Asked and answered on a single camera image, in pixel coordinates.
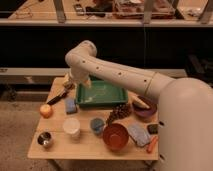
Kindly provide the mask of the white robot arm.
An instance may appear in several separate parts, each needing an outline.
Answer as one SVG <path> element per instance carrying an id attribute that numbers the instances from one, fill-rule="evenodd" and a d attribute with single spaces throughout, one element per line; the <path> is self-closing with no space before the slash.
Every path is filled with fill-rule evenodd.
<path id="1" fill-rule="evenodd" d="M 159 171 L 213 171 L 213 88 L 199 79 L 174 79 L 96 55 L 88 40 L 66 54 L 72 80 L 86 83 L 93 75 L 158 105 Z"/>

